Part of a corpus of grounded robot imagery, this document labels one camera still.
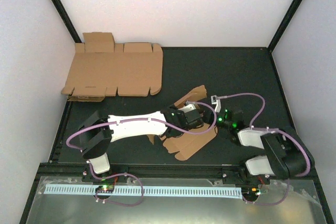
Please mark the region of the brown cardboard box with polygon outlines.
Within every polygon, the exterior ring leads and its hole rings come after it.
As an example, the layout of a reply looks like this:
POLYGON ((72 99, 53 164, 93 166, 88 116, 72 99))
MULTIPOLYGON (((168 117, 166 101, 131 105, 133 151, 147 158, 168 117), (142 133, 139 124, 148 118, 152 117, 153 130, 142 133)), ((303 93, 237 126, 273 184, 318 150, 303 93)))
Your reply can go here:
MULTIPOLYGON (((207 90, 204 85, 193 88, 186 95, 174 102, 175 107, 181 109, 186 101, 198 102, 207 97, 207 90)), ((168 137, 168 134, 155 136, 149 135, 148 138, 151 143, 157 138, 167 152, 174 154, 179 161, 186 161, 201 148, 213 140, 218 134, 218 127, 211 127, 213 122, 213 113, 210 109, 201 109, 203 116, 203 125, 190 130, 188 133, 182 133, 173 130, 177 136, 168 137)))

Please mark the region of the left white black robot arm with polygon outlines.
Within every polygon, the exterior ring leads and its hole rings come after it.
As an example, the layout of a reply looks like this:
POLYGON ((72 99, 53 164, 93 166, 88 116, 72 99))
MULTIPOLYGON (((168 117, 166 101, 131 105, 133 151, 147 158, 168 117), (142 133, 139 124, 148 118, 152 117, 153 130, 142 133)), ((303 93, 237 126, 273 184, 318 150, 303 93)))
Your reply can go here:
POLYGON ((202 115, 193 104, 182 108, 172 105, 150 114, 135 116, 104 115, 97 112, 80 128, 88 129, 79 135, 80 147, 83 158, 92 165, 94 175, 106 182, 113 174, 107 154, 111 142, 140 135, 179 137, 185 131, 203 126, 202 115))

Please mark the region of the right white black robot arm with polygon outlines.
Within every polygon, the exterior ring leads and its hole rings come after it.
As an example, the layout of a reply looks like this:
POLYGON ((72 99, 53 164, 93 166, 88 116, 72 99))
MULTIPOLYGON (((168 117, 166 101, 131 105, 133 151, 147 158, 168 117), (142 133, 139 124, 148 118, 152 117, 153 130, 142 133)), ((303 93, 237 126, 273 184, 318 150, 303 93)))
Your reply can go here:
POLYGON ((216 126, 228 131, 233 144, 262 151, 242 161, 238 176, 245 184, 252 183, 259 175, 279 179, 303 177, 315 165, 310 151, 291 127, 255 128, 244 123, 242 112, 228 109, 217 111, 216 126))

